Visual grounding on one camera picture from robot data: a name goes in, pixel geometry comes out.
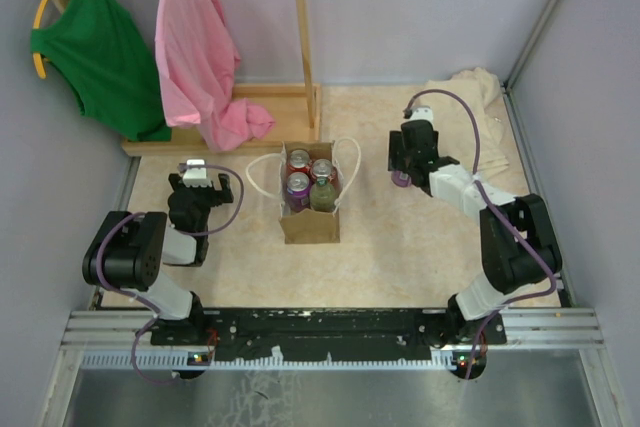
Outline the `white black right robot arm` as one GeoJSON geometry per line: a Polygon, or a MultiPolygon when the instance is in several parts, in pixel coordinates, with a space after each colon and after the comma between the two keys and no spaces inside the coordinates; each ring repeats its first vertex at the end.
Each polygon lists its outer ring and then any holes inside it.
{"type": "Polygon", "coordinates": [[[491,186],[438,152],[438,132],[424,119],[389,133],[388,169],[432,198],[457,208],[480,232],[481,273],[448,301],[435,345],[478,342],[499,310],[557,289],[559,244],[537,194],[516,196],[491,186]]]}

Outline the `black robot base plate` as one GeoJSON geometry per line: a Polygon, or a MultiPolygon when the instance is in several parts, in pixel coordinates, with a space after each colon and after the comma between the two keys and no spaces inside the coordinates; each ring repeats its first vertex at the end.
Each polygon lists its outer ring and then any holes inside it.
{"type": "Polygon", "coordinates": [[[433,348],[472,343],[481,322],[450,309],[198,308],[185,320],[158,320],[154,346],[203,346],[218,361],[429,360],[433,348]]]}

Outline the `purple Fanta soda can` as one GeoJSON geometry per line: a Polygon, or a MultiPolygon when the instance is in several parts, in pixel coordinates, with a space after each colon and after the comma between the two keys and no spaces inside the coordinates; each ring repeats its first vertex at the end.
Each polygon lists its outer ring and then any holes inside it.
{"type": "Polygon", "coordinates": [[[392,182],[400,188],[407,188],[412,185],[411,178],[408,174],[401,171],[393,171],[391,174],[392,182]]]}

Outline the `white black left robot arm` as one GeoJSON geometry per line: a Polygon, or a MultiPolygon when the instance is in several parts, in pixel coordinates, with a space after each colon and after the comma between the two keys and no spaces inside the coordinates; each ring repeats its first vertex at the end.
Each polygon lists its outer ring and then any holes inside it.
{"type": "MultiPolygon", "coordinates": [[[[277,154],[281,190],[274,197],[286,243],[339,242],[339,207],[353,181],[342,176],[338,146],[305,144],[277,154]]],[[[201,301],[162,274],[161,266],[201,265],[210,237],[223,230],[209,227],[212,209],[225,204],[240,208],[254,180],[249,173],[189,159],[169,182],[168,212],[107,214],[84,255],[82,275],[89,285],[141,302],[153,314],[151,326],[172,328],[177,340],[194,344],[208,331],[201,301]]]]}

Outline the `green-capped Chang soda bottle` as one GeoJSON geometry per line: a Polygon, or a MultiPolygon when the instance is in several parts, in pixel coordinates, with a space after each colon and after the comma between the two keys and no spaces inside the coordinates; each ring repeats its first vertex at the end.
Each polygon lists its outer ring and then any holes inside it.
{"type": "Polygon", "coordinates": [[[337,199],[335,187],[327,177],[318,177],[311,187],[309,199],[312,210],[332,212],[337,199]]]}

